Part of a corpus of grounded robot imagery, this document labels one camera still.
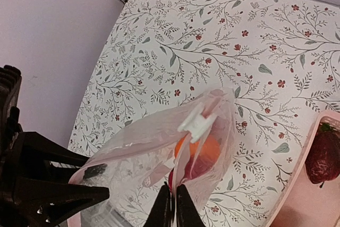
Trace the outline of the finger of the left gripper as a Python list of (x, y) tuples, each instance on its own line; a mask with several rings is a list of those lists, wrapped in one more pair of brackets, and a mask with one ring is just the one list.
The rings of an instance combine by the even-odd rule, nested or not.
[(21, 132), (18, 140), (22, 142), (20, 163), (29, 169), (44, 165), (44, 161), (83, 166), (89, 159), (56, 144), (37, 132)]
[(15, 205), (27, 226), (57, 226), (109, 198), (109, 189), (18, 178)]

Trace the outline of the orange tangerine toy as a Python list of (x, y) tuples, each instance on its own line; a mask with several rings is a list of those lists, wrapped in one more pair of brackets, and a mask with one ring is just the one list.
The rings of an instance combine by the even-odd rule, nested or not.
[[(175, 158), (177, 158), (177, 155), (179, 153), (179, 150), (185, 138), (186, 136), (183, 137), (176, 144), (175, 149), (174, 149)], [(197, 152), (199, 141), (195, 143), (189, 143), (189, 146), (190, 146), (190, 155), (191, 157), (193, 157), (195, 156), (195, 153)], [(214, 138), (214, 136), (209, 135), (201, 148), (198, 159), (202, 158), (203, 160), (209, 160), (210, 162), (214, 164), (218, 160), (219, 156), (220, 156), (220, 145), (218, 141)]]

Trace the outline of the clear zip top bag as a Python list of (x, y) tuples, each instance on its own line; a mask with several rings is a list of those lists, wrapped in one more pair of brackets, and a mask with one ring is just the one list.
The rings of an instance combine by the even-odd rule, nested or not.
[[(202, 176), (181, 182), (190, 158), (195, 164), (209, 135), (220, 145), (220, 156)], [(177, 158), (174, 149), (183, 137)], [(189, 143), (199, 141), (195, 156)], [(69, 226), (145, 226), (161, 186), (172, 195), (172, 225), (176, 190), (184, 184), (199, 212), (222, 181), (236, 141), (234, 95), (214, 88), (182, 105), (158, 111), (128, 124), (94, 153), (71, 178), (71, 184), (109, 189), (109, 198), (76, 213)]]

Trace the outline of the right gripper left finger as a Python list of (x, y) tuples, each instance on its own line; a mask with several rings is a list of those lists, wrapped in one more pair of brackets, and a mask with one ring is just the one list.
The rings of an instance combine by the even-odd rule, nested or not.
[(164, 183), (151, 208), (144, 227), (170, 227), (172, 225), (172, 195)]

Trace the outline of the dark purple fruit toy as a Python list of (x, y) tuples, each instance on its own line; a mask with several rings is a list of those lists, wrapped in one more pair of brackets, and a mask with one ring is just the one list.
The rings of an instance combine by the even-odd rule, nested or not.
[(339, 176), (339, 132), (328, 123), (319, 125), (305, 161), (311, 183), (323, 187)]

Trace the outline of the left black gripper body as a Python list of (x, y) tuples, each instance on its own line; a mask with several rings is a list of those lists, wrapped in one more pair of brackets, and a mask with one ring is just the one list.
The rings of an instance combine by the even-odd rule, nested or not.
[(1, 226), (53, 226), (43, 206), (19, 198), (19, 193), (32, 195), (28, 180), (22, 177), (22, 128), (17, 108), (21, 71), (13, 66), (1, 67)]

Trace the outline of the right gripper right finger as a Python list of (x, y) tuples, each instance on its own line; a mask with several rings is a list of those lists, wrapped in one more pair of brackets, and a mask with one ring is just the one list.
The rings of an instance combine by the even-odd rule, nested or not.
[(184, 184), (176, 190), (176, 224), (179, 227), (203, 227), (203, 221)]

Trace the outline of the pink plastic basket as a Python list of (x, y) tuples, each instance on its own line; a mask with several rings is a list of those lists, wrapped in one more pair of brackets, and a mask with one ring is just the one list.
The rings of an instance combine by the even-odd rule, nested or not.
[(304, 122), (307, 134), (286, 188), (263, 226), (339, 226), (339, 178), (322, 188), (307, 176), (305, 160), (321, 123), (339, 130), (339, 113), (325, 110)]

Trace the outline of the red mushroom toy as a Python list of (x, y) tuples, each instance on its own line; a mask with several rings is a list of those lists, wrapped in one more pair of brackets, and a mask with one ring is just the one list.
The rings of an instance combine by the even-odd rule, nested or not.
[(214, 163), (212, 161), (200, 157), (198, 157), (195, 164), (193, 164), (193, 158), (190, 158), (184, 168), (184, 177), (181, 179), (181, 182), (193, 180), (202, 176), (207, 173), (213, 165)]

